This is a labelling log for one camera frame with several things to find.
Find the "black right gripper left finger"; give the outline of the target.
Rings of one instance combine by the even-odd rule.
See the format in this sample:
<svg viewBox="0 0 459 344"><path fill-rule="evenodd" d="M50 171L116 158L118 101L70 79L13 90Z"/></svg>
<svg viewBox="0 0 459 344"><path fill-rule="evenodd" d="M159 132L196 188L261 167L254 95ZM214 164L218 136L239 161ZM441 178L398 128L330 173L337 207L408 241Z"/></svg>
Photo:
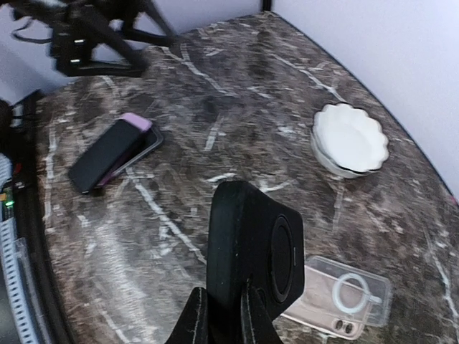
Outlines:
<svg viewBox="0 0 459 344"><path fill-rule="evenodd" d="M207 291L203 287L195 287L168 338L168 344L207 344L208 314Z"/></svg>

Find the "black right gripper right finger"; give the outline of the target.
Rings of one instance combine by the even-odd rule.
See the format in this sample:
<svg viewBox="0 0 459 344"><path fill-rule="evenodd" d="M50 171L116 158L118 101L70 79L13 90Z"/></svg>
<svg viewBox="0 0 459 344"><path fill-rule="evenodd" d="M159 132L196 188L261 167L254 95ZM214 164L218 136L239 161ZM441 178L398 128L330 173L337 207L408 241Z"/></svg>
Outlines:
<svg viewBox="0 0 459 344"><path fill-rule="evenodd" d="M240 298L241 336L244 344L283 344L267 310L248 277Z"/></svg>

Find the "black phone case with ring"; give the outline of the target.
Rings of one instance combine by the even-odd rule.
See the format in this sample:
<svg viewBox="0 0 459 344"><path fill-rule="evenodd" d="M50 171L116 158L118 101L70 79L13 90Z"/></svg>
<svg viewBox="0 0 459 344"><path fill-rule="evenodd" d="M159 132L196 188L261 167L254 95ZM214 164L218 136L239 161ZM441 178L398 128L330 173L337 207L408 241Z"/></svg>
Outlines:
<svg viewBox="0 0 459 344"><path fill-rule="evenodd" d="M233 323L243 285L261 292L275 319L303 293L303 219L246 181L225 181L212 198L207 246L211 314Z"/></svg>

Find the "black smartphone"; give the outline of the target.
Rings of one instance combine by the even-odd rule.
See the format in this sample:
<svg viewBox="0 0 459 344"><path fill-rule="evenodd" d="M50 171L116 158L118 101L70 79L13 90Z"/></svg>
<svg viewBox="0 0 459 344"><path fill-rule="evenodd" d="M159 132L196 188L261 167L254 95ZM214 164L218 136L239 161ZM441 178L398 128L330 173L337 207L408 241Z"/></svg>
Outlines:
<svg viewBox="0 0 459 344"><path fill-rule="evenodd" d="M141 130L119 118L70 167L68 177L81 194L92 191L114 164L141 139Z"/></svg>

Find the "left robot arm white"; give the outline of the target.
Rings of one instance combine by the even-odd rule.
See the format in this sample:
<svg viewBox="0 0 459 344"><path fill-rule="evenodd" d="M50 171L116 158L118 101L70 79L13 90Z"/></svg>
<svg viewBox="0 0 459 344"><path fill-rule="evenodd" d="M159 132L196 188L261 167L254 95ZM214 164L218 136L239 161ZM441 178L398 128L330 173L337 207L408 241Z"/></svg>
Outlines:
<svg viewBox="0 0 459 344"><path fill-rule="evenodd" d="M131 41L170 47L176 33L152 1L3 1L12 8L14 20L24 17L52 30L49 55L55 68L68 77L113 75L140 77L148 62L129 44ZM124 62L93 59L93 50L104 44Z"/></svg>

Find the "pink phone case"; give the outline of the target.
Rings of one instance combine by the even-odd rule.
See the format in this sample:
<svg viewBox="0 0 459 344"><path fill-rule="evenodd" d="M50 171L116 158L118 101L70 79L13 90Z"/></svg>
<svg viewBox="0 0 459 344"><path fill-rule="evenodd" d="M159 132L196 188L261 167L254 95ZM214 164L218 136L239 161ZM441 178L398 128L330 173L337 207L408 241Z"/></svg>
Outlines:
<svg viewBox="0 0 459 344"><path fill-rule="evenodd" d="M283 317L345 340L363 333L369 316L369 290L355 274L333 277L305 267L303 294Z"/></svg>

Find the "clear phone case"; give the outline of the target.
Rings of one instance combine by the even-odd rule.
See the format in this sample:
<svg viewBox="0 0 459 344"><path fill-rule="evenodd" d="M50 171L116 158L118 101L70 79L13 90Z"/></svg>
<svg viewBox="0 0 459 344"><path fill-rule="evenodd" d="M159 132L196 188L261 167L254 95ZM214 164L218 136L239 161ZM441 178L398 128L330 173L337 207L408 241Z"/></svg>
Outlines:
<svg viewBox="0 0 459 344"><path fill-rule="evenodd" d="M305 263L299 301L311 310L374 327L387 324L392 284L386 278L322 256Z"/></svg>

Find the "silver smartphone under purple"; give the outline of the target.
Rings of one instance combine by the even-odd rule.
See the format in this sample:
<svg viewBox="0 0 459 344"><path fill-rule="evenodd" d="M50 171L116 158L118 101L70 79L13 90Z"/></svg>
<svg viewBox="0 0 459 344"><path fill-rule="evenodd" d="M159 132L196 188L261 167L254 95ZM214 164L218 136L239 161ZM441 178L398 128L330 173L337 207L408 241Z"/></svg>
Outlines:
<svg viewBox="0 0 459 344"><path fill-rule="evenodd" d="M142 141L130 152L125 154L120 161L109 171L104 179L107 183L110 179L119 176L127 167L141 161L148 154L159 148L164 142L164 136L157 125L152 125Z"/></svg>

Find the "white scalloped ceramic bowl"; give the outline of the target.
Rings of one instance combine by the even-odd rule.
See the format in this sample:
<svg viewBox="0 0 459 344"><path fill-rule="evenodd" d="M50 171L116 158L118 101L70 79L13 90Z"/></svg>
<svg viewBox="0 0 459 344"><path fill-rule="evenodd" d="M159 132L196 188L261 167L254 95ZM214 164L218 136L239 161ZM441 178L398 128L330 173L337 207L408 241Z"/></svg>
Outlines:
<svg viewBox="0 0 459 344"><path fill-rule="evenodd" d="M389 157L389 140L379 122L346 103L325 105L314 115L310 134L316 160L342 178L376 173Z"/></svg>

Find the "green circuit board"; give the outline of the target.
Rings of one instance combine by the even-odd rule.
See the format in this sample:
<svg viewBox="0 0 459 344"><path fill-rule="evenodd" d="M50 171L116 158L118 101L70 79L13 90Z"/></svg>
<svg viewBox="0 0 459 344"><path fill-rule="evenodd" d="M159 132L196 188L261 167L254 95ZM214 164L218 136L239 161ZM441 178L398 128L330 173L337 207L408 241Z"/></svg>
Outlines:
<svg viewBox="0 0 459 344"><path fill-rule="evenodd" d="M1 187L1 220L6 221L14 216L14 195L11 181Z"/></svg>

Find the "black frame post right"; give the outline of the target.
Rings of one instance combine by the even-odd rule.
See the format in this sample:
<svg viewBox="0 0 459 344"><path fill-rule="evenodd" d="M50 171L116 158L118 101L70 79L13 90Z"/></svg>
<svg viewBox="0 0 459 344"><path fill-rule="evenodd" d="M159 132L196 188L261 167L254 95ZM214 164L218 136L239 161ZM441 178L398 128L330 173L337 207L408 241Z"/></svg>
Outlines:
<svg viewBox="0 0 459 344"><path fill-rule="evenodd" d="M261 9L262 11L270 11L272 9L273 0L262 0Z"/></svg>

